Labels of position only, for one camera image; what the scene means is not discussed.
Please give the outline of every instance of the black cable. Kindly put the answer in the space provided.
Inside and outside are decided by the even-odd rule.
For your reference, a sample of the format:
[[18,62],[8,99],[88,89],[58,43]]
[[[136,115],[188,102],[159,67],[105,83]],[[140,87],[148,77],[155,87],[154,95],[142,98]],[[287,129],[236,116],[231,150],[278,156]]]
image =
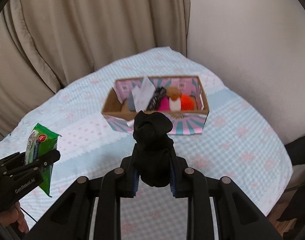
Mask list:
[[290,187],[290,188],[288,188],[288,189],[285,189],[284,193],[290,192],[290,191],[293,191],[293,190],[296,190],[296,189],[299,189],[299,188],[301,188],[301,187],[303,187],[303,186],[305,186],[305,182],[302,183],[302,184],[300,184],[300,185],[297,185],[297,186],[295,186],[295,187]]
[[25,211],[22,207],[20,207],[20,209],[25,212],[32,220],[34,220],[37,223],[37,220],[35,220],[31,215],[28,214],[27,211]]

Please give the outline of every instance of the red pom-pom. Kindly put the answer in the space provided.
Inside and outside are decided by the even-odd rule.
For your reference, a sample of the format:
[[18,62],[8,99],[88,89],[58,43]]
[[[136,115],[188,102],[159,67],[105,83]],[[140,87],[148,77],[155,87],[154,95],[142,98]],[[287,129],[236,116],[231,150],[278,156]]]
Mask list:
[[182,94],[180,97],[180,101],[181,101],[181,111],[194,110],[195,108],[194,100],[191,99],[188,95]]

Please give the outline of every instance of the orange yarn ball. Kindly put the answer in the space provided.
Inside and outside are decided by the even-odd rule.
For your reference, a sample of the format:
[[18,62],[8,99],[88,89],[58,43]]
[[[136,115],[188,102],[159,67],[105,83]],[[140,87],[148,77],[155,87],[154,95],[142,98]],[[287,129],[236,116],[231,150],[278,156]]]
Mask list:
[[181,91],[177,87],[169,86],[166,88],[166,95],[171,98],[171,100],[176,101],[181,96]]
[[191,99],[188,95],[182,94],[180,97],[180,101],[181,101],[181,111],[194,110],[195,108],[194,100]]

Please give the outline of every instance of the bed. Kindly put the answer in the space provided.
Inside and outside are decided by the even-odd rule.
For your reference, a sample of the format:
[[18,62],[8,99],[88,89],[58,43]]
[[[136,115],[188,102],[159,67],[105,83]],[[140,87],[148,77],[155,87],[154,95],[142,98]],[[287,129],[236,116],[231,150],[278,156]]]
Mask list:
[[[132,135],[113,131],[101,115],[116,79],[174,74],[198,75],[210,108],[202,134],[170,136],[177,155],[205,176],[231,177],[268,215],[292,175],[283,143],[267,121],[214,73],[169,47],[117,60],[71,83],[22,118],[0,142],[0,159],[25,151],[37,122],[61,135],[61,158],[53,168],[52,198],[36,188],[21,206],[39,219],[79,176],[103,176],[131,155]],[[123,239],[183,239],[186,225],[187,200],[174,199],[169,186],[151,188],[140,182],[137,197],[121,201]]]

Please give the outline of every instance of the green snack package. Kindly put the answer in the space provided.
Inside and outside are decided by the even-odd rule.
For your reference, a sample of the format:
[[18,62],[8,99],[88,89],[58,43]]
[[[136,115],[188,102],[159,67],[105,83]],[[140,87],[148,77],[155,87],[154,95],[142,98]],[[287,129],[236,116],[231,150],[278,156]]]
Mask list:
[[[31,132],[25,154],[25,164],[32,163],[37,157],[44,155],[51,150],[57,149],[57,140],[59,134],[56,134],[41,124],[37,123]],[[42,177],[44,182],[39,187],[50,197],[50,179],[53,164],[44,168]]]

